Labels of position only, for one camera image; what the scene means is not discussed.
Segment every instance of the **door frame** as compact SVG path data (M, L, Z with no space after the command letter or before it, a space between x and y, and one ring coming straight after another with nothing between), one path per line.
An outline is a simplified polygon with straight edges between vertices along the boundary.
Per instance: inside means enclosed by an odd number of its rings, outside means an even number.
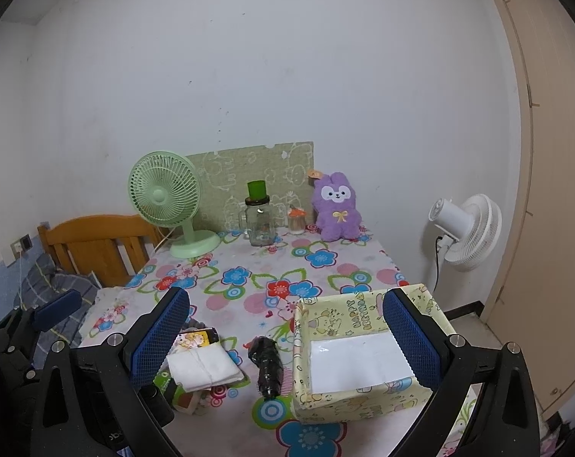
M480 319L484 323L488 321L490 313L500 298L503 285L508 279L509 270L512 267L512 262L514 262L516 248L518 247L524 225L526 205L529 200L530 174L533 163L533 120L530 104L529 76L524 64L524 56L518 35L516 34L514 22L508 12L508 4L505 0L494 0L494 2L502 18L506 35L508 35L508 43L516 71L516 84L518 86L518 98L520 100L520 175L518 177L514 216L512 217L512 224L510 225L506 249L503 252L502 262L497 271L495 282L493 283L493 287L490 290L490 294L480 315Z

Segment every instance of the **wooden headboard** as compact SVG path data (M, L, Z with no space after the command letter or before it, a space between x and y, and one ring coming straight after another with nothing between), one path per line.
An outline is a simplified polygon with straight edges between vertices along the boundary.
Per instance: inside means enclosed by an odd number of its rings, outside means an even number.
M131 279L119 243L138 272L148 261L143 239L150 239L155 247L161 241L159 231L137 215L83 216L51 230L38 227L38 233L45 251L63 269L82 274L94 271L105 287L123 286Z

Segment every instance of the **green fan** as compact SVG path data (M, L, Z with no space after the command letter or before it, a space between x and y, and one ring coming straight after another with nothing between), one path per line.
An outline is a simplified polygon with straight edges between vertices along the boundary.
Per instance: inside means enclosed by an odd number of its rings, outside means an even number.
M173 257L201 256L220 244L215 232L192 228L192 217L201 200L201 183L187 158L170 151L147 154L131 170L129 197L147 222L158 227L182 226L183 238L171 244Z

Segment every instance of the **metal bolt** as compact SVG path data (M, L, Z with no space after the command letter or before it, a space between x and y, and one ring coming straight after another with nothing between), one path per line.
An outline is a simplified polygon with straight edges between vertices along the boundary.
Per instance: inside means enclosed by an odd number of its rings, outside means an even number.
M57 342L51 345L51 350L53 352L61 352L63 347L65 347L65 342L63 340L57 340Z
M116 345L119 345L122 342L122 334L120 333L113 333L112 335L110 335L108 337L108 343L112 346L115 347Z
M520 354L520 346L516 342L508 342L508 350L512 354Z
M451 335L450 336L450 343L453 344L455 347L463 347L465 345L465 339L461 335Z

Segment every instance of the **floor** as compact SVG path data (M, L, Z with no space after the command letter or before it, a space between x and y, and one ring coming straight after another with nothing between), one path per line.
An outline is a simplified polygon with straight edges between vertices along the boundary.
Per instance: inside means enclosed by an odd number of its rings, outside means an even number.
M463 335L467 341L476 347L501 348L502 343L497 339L487 325L480 321L475 314L467 314L451 322L457 333ZM480 393L481 385L472 385L474 392ZM539 436L543 438L548 432L546 424L541 420L541 407L537 404L537 419L539 422Z

